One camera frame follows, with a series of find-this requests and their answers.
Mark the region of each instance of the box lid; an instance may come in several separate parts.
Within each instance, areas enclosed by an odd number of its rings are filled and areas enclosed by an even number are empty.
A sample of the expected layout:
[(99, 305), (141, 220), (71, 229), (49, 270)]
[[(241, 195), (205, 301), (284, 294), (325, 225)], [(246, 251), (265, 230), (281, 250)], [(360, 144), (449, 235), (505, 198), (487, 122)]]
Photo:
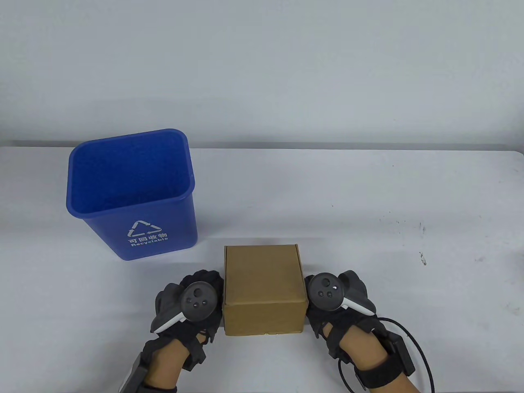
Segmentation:
[(225, 304), (306, 302), (298, 247), (227, 246)]

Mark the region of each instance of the black cable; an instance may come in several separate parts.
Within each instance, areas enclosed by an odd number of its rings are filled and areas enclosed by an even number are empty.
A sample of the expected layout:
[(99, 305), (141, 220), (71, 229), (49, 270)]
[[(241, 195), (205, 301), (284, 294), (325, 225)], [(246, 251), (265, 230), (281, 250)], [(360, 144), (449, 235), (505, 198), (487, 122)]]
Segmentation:
[(346, 378), (344, 378), (344, 374), (342, 374), (342, 360), (339, 359), (339, 373), (340, 377), (342, 378), (342, 382), (344, 385), (346, 385), (346, 389), (350, 391), (350, 393), (355, 393), (353, 389), (347, 384)]
[[(424, 352), (422, 351), (422, 348), (420, 347), (419, 343), (417, 342), (417, 340), (415, 340), (415, 337), (413, 337), (413, 335), (410, 332), (408, 332), (408, 330), (404, 326), (402, 326), (400, 323), (398, 323), (397, 321), (395, 321), (393, 319), (381, 317), (378, 320), (379, 321), (390, 322), (390, 323), (398, 326), (399, 328), (401, 328), (404, 331), (404, 333), (406, 333), (406, 335), (409, 337), (409, 339), (412, 341), (412, 343), (415, 344), (415, 347), (417, 347), (417, 350), (419, 351), (420, 356), (422, 357), (422, 361), (424, 362), (424, 366), (426, 367), (426, 371), (428, 372), (429, 384), (431, 386), (431, 393), (435, 393), (435, 383), (433, 382), (433, 374), (431, 374), (431, 369), (429, 368), (428, 360), (426, 359), (426, 356), (424, 355)], [(340, 377), (342, 378), (342, 382), (346, 386), (347, 390), (349, 390), (350, 393), (355, 393), (351, 389), (351, 387), (347, 384), (346, 378), (344, 378), (344, 374), (342, 373), (342, 360), (340, 360), (340, 359), (339, 359), (339, 373), (340, 373)]]

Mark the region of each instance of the recycling symbol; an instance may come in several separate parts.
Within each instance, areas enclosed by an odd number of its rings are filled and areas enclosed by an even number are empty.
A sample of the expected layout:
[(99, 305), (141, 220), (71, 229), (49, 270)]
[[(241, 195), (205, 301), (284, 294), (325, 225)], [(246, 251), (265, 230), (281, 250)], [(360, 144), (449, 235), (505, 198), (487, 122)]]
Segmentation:
[[(145, 226), (149, 227), (149, 229), (151, 229), (151, 230), (149, 232), (135, 233), (135, 229), (138, 226), (138, 224), (145, 225)], [(131, 227), (129, 232), (127, 232), (127, 237), (144, 236), (146, 234), (150, 235), (152, 233), (157, 233), (157, 232), (160, 232), (160, 231), (162, 231), (162, 228), (160, 228), (159, 226), (153, 225), (151, 223), (148, 223), (148, 222), (145, 222), (145, 221), (142, 221), (142, 220), (138, 220), (138, 221), (136, 221), (133, 224), (133, 226)]]

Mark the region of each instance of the white wall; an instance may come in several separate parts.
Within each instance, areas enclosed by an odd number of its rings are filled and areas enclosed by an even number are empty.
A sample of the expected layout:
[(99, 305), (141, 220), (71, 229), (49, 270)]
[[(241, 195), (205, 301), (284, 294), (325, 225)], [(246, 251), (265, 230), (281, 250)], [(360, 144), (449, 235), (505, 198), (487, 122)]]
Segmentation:
[(520, 143), (522, 1), (41, 1), (0, 10), (0, 135)]

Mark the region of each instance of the forearm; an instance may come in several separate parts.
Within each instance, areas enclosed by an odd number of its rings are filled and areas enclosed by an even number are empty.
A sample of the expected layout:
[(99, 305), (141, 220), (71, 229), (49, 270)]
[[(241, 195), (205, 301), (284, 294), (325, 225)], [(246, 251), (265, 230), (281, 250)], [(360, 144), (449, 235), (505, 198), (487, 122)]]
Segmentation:
[(171, 341), (154, 353), (144, 383), (159, 389), (174, 389), (188, 356), (189, 351), (180, 341)]
[[(331, 325), (324, 328), (324, 335), (328, 336)], [(388, 357), (388, 353), (382, 347), (373, 333), (366, 333), (356, 326), (351, 328), (340, 341), (342, 348), (353, 360), (355, 366), (362, 371), (371, 370), (381, 365)], [(411, 383), (408, 377), (400, 374), (389, 384), (377, 389), (370, 389), (372, 393), (419, 393), (418, 389)]]

